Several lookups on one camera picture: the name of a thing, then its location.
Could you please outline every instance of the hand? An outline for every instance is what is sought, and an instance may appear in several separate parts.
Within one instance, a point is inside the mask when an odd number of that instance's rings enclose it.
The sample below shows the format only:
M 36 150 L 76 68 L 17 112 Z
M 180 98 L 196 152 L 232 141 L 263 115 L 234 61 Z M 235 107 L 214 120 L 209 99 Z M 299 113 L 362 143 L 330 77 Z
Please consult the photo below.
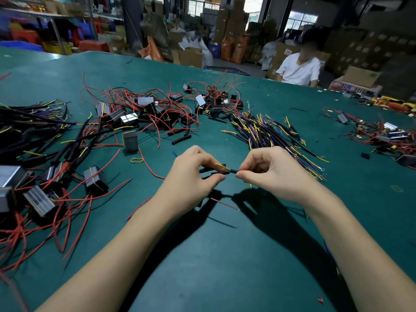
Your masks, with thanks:
M 223 174 L 214 174 L 205 180 L 200 177 L 200 166 L 212 167 L 218 172 L 225 171 L 216 163 L 219 162 L 200 147 L 190 147 L 175 159 L 168 176 L 155 194 L 156 199 L 153 199 L 166 201 L 173 208 L 174 216 L 185 214 L 226 178 Z
M 251 150 L 236 177 L 301 205 L 323 188 L 286 150 L 277 146 Z

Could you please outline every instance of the person's right hand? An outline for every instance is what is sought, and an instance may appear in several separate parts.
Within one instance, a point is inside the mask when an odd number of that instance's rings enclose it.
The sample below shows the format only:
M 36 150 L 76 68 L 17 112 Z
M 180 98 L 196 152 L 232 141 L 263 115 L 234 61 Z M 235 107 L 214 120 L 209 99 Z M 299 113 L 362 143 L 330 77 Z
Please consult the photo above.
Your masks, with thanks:
M 301 205 L 323 188 L 286 150 L 278 146 L 251 150 L 236 177 Z

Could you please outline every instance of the green workbench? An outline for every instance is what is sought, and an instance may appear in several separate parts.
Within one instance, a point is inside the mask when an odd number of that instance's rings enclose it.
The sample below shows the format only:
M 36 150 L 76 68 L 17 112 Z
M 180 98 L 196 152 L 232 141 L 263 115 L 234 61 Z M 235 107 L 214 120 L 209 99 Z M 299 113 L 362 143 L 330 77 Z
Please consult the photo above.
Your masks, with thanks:
M 71 121 L 84 122 L 92 105 L 80 99 L 82 74 L 96 89 L 124 86 L 132 91 L 157 87 L 181 92 L 190 81 L 216 83 L 219 72 L 159 63 L 144 59 L 87 52 L 32 66 L 14 68 L 0 81 L 2 103 L 30 105 L 62 99 Z M 414 171 L 390 158 L 370 153 L 371 146 L 339 137 L 352 129 L 320 115 L 322 107 L 343 110 L 368 121 L 380 119 L 411 128 L 411 118 L 375 107 L 357 106 L 341 94 L 308 87 L 241 77 L 242 99 L 252 112 L 289 121 L 309 149 L 330 163 L 314 159 L 325 168 L 326 186 L 337 194 L 370 235 L 398 265 L 416 280 L 416 210 Z M 84 91 L 83 98 L 93 103 Z M 156 133 L 139 134 L 139 147 L 152 170 L 165 176 L 174 161 L 174 150 L 182 153 L 197 144 L 227 166 L 238 169 L 248 153 L 247 145 L 220 131 L 231 125 L 201 117 L 200 131 L 176 146 L 174 137 L 163 138 L 158 150 Z M 104 166 L 117 148 L 94 150 L 79 171 L 91 165 Z M 63 261 L 48 241 L 33 257 L 9 276 L 18 285 L 30 310 L 37 308 L 56 289 L 85 265 L 126 223 L 126 218 L 151 197 L 162 180 L 144 164 L 131 164 L 135 155 L 120 153 L 105 170 L 110 189 L 132 181 L 112 198 L 95 201 L 82 238 L 70 260 Z M 391 185 L 400 187 L 398 193 Z M 353 311 L 345 285 L 339 280 L 323 247 L 323 240 L 298 205 L 278 201 L 268 193 L 227 176 L 215 192 L 221 201 L 241 211 L 204 200 L 200 210 L 178 220 L 164 235 L 143 268 L 126 299 L 126 311 Z M 73 221 L 70 244 L 84 216 Z M 29 248 L 43 241 L 49 231 L 29 236 Z M 323 306 L 318 297 L 324 299 Z M 2 311 L 19 311 L 11 290 L 0 283 Z
M 14 49 L 0 46 L 0 75 L 1 70 L 26 66 L 54 59 L 65 57 L 58 54 L 50 54 L 48 52 L 34 52 L 31 50 Z

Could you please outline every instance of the person's left hand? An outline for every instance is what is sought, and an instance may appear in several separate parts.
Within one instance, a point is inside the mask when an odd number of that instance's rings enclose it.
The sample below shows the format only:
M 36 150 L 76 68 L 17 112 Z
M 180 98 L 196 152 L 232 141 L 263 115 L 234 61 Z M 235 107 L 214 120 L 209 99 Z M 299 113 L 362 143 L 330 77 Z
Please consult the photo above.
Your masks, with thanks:
M 168 176 L 152 200 L 163 201 L 176 217 L 184 215 L 226 178 L 223 174 L 214 174 L 205 180 L 200 177 L 200 166 L 212 167 L 218 172 L 225 171 L 216 163 L 219 162 L 200 147 L 190 147 L 175 159 Z

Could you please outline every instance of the orange bag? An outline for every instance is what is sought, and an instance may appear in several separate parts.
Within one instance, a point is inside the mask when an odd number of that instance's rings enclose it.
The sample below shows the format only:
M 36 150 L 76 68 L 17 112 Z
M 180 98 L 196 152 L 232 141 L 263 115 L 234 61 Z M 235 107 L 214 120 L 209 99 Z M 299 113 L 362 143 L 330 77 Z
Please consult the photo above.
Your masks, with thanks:
M 231 62 L 235 64 L 241 64 L 242 59 L 244 58 L 245 51 L 247 50 L 248 40 L 250 39 L 250 35 L 240 35 L 238 37 L 238 42 L 234 52 L 232 53 Z
M 230 61 L 232 56 L 232 46 L 234 44 L 234 36 L 229 33 L 224 36 L 221 43 L 221 60 Z
M 145 58 L 150 55 L 153 61 L 165 62 L 165 59 L 163 59 L 162 55 L 160 54 L 159 48 L 156 46 L 152 36 L 147 37 L 147 42 L 149 45 L 147 45 L 146 48 L 140 49 L 138 51 L 140 56 Z

